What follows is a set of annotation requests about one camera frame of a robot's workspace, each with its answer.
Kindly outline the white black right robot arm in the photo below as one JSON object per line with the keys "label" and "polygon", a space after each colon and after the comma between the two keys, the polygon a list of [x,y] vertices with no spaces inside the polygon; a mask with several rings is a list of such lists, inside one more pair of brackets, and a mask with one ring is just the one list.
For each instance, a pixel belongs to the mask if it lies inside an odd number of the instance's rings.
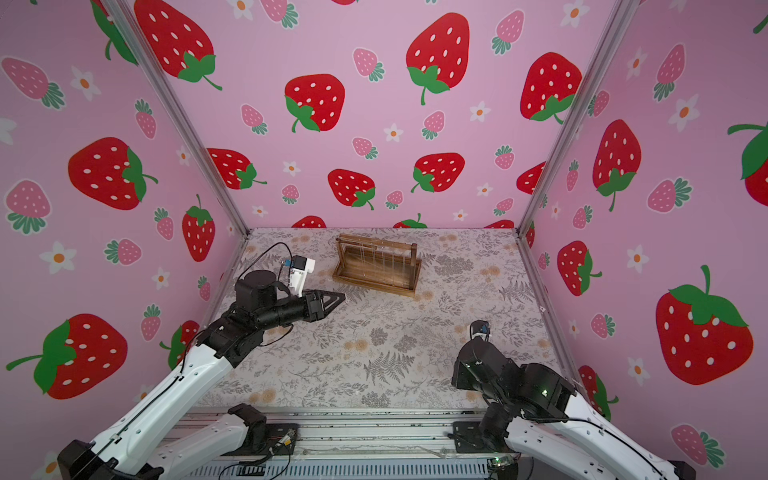
{"label": "white black right robot arm", "polygon": [[516,364],[476,320],[451,384],[487,403],[480,439],[493,452],[527,455],[573,479],[693,479],[684,461],[652,454],[604,418],[576,386],[546,365]]}

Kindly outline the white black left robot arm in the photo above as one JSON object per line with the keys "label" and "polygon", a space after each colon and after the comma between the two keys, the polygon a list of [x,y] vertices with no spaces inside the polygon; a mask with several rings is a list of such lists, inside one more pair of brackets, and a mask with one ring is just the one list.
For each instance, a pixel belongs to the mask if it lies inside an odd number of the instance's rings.
{"label": "white black left robot arm", "polygon": [[333,291],[297,295],[267,270],[235,283],[235,301],[182,351],[180,363],[147,398],[92,441],[74,440],[57,457],[64,479],[180,479],[223,454],[272,455],[266,417],[238,404],[207,427],[161,442],[210,389],[263,343],[264,334],[328,317],[346,299]]}

